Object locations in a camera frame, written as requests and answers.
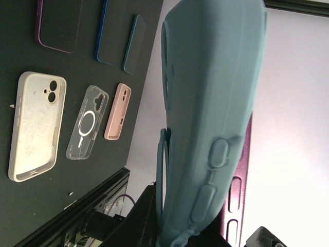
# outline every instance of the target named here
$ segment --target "phone case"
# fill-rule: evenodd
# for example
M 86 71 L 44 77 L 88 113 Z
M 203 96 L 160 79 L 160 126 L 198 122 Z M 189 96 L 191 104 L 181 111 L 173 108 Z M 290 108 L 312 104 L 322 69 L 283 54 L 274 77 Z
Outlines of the phone case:
M 249 120 L 245 143 L 237 164 L 229 193 L 219 215 L 221 235 L 232 246 L 240 246 L 245 208 L 245 195 L 249 167 L 249 152 L 251 139 L 251 121 Z
M 159 144 L 169 148 L 156 246 L 185 246 L 222 209 L 253 109 L 266 20 L 262 0 L 182 0 L 164 20 L 167 134 Z M 156 201 L 163 158 L 159 151 Z
M 82 0 L 38 0 L 34 38 L 40 45 L 72 53 L 76 47 Z
M 34 72 L 20 76 L 8 172 L 11 180 L 22 182 L 54 167 L 65 93 L 62 77 Z
M 126 6 L 127 0 L 104 0 L 95 52 L 101 63 L 113 65 L 116 61 Z
M 142 16 L 137 15 L 134 20 L 134 25 L 132 27 L 122 66 L 123 70 L 129 75 L 133 75 L 135 73 L 139 52 L 143 45 L 146 27 L 146 22 L 143 20 Z
M 105 139 L 119 139 L 131 93 L 132 90 L 127 85 L 123 83 L 120 83 L 118 85 L 111 113 L 109 114 L 106 130 L 104 133 Z
M 93 85 L 88 87 L 66 150 L 68 159 L 85 160 L 90 156 L 107 103 L 106 92 Z

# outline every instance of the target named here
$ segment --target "white backdrop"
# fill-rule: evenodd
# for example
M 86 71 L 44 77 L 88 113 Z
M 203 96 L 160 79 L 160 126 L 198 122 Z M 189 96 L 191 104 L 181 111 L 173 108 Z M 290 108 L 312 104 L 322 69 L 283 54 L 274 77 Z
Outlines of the white backdrop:
M 138 199 L 155 181 L 162 96 L 160 29 L 179 0 L 164 0 L 127 168 Z M 329 230 L 329 18 L 268 10 L 255 100 L 242 241 L 260 226 L 286 245 L 326 246 Z M 131 204 L 127 200 L 124 214 Z

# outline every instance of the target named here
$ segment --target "light blue silicone phone case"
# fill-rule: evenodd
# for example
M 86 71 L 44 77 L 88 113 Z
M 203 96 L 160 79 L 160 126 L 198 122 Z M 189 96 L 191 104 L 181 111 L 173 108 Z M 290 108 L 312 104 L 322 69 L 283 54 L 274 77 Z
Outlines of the light blue silicone phone case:
M 262 0 L 182 0 L 163 23 L 157 246 L 185 246 L 223 206 L 253 109 L 266 17 Z

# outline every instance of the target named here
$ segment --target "purple phone case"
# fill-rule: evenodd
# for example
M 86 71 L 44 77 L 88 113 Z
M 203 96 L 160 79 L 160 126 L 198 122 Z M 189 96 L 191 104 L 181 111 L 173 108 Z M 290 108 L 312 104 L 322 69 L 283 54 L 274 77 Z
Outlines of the purple phone case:
M 237 165 L 224 206 L 219 214 L 221 235 L 232 247 L 240 246 L 241 242 L 246 183 L 249 166 L 251 121 L 252 116 L 247 127 L 245 143 L 240 161 Z
M 54 50 L 58 50 L 58 51 L 62 51 L 62 52 L 65 52 L 65 53 L 73 53 L 74 50 L 72 51 L 67 51 L 67 50 L 62 50 L 62 49 L 58 49 L 56 47 L 51 47 L 51 46 L 47 46 L 45 44 L 42 43 L 41 41 L 41 38 L 40 38 L 40 32 L 41 32 L 41 21 L 42 21 L 42 10 L 43 10 L 43 2 L 44 0 L 38 0 L 38 8 L 36 10 L 36 23 L 35 23 L 35 31 L 34 31 L 34 38 L 35 38 L 35 41 L 46 47 L 46 48 L 50 48 L 50 49 L 54 49 Z M 81 19 L 81 11 L 82 11 L 82 0 L 81 0 L 81 6 L 80 6 L 80 17 L 79 17 L 79 24 L 78 24 L 78 31 L 77 31 L 77 35 L 76 35 L 76 42 L 75 44 L 77 43 L 77 40 L 78 40 L 78 32 L 79 32 L 79 26 L 80 26 L 80 19 Z

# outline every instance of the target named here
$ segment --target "black display board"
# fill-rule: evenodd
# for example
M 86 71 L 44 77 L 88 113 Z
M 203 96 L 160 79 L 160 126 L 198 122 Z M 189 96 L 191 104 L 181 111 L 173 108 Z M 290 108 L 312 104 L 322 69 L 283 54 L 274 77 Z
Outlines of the black display board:
M 84 0 L 76 49 L 65 54 L 42 47 L 34 40 L 37 1 L 0 1 L 0 240 L 12 247 L 70 203 L 120 170 L 127 160 L 137 112 L 163 0 L 129 0 L 116 49 L 115 65 L 95 60 L 95 47 L 103 8 L 101 0 Z M 138 65 L 133 76 L 122 70 L 122 62 L 135 15 L 147 23 Z M 25 71 L 62 76 L 67 81 L 66 100 L 55 167 L 31 180 L 16 183 L 8 178 L 11 134 L 17 83 Z M 120 139 L 103 138 L 118 83 L 132 89 L 132 97 Z M 65 151 L 89 85 L 109 94 L 110 100 L 90 157 L 71 161 Z

